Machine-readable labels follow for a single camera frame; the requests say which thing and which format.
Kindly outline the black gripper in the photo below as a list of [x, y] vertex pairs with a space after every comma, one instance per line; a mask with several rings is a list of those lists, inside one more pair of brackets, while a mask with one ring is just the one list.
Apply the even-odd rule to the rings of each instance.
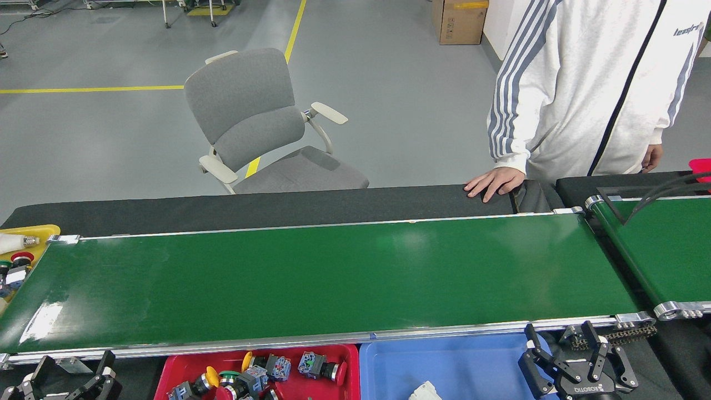
[[637, 389], [639, 380], [624, 349], [598, 335], [590, 321], [582, 324], [582, 333], [592, 351], [589, 370], [586, 379], [572, 382], [562, 378], [571, 377], [569, 365], [545, 351], [533, 324], [526, 324], [527, 349], [519, 368], [533, 397], [554, 393], [561, 399], [620, 399], [616, 389]]

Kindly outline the person's right hand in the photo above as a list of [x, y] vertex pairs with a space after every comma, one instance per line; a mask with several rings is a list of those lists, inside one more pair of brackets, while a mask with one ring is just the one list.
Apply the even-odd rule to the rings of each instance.
[[485, 174], [465, 182], [467, 197], [482, 195], [482, 202], [488, 203], [495, 194], [505, 195], [523, 184], [526, 174], [511, 167], [497, 167]]

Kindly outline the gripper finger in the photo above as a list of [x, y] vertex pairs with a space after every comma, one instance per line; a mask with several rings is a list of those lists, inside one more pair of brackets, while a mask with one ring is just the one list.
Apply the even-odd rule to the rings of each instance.
[[67, 399], [117, 399], [123, 387], [112, 369], [115, 359], [114, 353], [106, 350], [94, 377], [69, 393]]
[[5, 388], [1, 399], [43, 399], [45, 394], [42, 386], [55, 366], [56, 360], [53, 357], [43, 356], [33, 374], [25, 376], [20, 385]]

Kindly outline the person's left hand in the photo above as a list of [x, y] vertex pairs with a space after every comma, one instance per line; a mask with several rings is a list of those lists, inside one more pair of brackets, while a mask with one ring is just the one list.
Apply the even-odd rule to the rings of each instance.
[[642, 172], [643, 174], [647, 174], [648, 172], [651, 172], [656, 167], [658, 167], [663, 154], [664, 151], [662, 144], [649, 145], [647, 148], [647, 152], [645, 152], [645, 155], [643, 157], [642, 170], [640, 170], [640, 172]]

